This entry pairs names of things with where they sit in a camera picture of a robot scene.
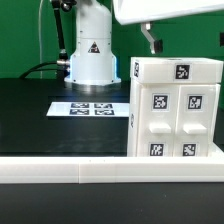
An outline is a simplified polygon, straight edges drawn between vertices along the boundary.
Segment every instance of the cable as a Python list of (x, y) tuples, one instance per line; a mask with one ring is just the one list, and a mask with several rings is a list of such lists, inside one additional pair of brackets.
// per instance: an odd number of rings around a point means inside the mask
[(110, 3), (110, 13), (111, 13), (111, 15), (113, 14), (113, 1), (111, 1), (111, 3)]
[(40, 63), (43, 63), (43, 41), (42, 41), (42, 11), (43, 11), (44, 0), (40, 1), (39, 7), (39, 17), (38, 17), (38, 34), (39, 34), (39, 48), (40, 48)]
[(29, 69), (28, 71), (24, 72), (22, 75), (19, 76), (19, 78), (20, 78), (20, 79), (25, 79), (26, 76), (29, 75), (29, 73), (31, 73), (31, 72), (33, 72), (33, 71), (37, 71), (38, 68), (44, 67), (44, 66), (46, 66), (46, 65), (56, 65), (56, 64), (57, 64), (56, 61), (50, 61), (50, 62), (44, 62), (44, 63), (41, 63), (41, 64), (36, 65), (36, 66), (34, 66), (33, 68)]
[(32, 72), (40, 72), (40, 71), (64, 71), (64, 70), (57, 69), (57, 68), (44, 68), (44, 69), (29, 70), (29, 71), (23, 73), (23, 78), (21, 78), (21, 79), (25, 79)]

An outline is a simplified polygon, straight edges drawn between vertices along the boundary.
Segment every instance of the green wall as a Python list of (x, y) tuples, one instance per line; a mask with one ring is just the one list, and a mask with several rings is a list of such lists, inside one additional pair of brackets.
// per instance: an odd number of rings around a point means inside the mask
[[(108, 8), (111, 0), (100, 0)], [(0, 78), (16, 78), (39, 64), (38, 11), (40, 0), (2, 1), (0, 7)], [(75, 10), (62, 12), (68, 53), (75, 50)], [(118, 57), (119, 76), (129, 80), (130, 57), (151, 57), (149, 44), (139, 25), (121, 26), (113, 18), (112, 50)], [(208, 57), (224, 60), (219, 33), (224, 32), (224, 11), (155, 22), (154, 32), (164, 41), (159, 57)], [(58, 44), (53, 10), (44, 0), (42, 14), (43, 61), (58, 58)], [(44, 73), (44, 78), (54, 74)], [(220, 106), (224, 108), (224, 90)]]

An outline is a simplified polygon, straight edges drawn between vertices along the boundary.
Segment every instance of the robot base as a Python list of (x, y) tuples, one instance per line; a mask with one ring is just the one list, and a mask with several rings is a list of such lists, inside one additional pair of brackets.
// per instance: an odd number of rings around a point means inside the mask
[(86, 93), (99, 93), (99, 92), (107, 92), (111, 90), (117, 90), (121, 88), (121, 82), (113, 82), (107, 85), (87, 85), (87, 84), (79, 84), (74, 82), (66, 82), (65, 87), (69, 89), (74, 89)]

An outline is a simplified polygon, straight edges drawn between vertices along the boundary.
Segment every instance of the black table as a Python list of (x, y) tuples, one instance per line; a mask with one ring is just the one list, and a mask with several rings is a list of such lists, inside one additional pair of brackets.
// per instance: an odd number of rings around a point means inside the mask
[(55, 102), (129, 102), (129, 83), (103, 93), (64, 88), (55, 80), (0, 81), (0, 155), (125, 156), (128, 118), (46, 117)]
[[(90, 97), (55, 80), (0, 80), (1, 156), (126, 155), (127, 118), (49, 119), (52, 101), (126, 103), (129, 85)], [(219, 145), (223, 114), (218, 111)], [(224, 183), (6, 184), (0, 211), (2, 224), (220, 224)]]

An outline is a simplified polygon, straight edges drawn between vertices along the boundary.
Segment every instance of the white block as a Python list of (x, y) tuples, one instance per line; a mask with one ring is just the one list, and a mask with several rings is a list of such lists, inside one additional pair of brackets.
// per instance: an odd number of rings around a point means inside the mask
[(224, 181), (223, 158), (223, 152), (215, 152), (214, 158), (124, 158), (116, 162), (116, 182)]
[(189, 135), (206, 134), (207, 128), (201, 124), (185, 124), (183, 130)]
[(149, 125), (149, 130), (153, 134), (170, 134), (171, 127), (166, 123), (151, 123)]
[(180, 86), (174, 156), (208, 156), (219, 85)]
[(0, 157), (0, 183), (78, 182), (78, 158)]
[(140, 83), (220, 83), (223, 62), (205, 58), (132, 58), (131, 78)]
[(84, 158), (79, 164), (79, 183), (114, 183), (115, 158)]

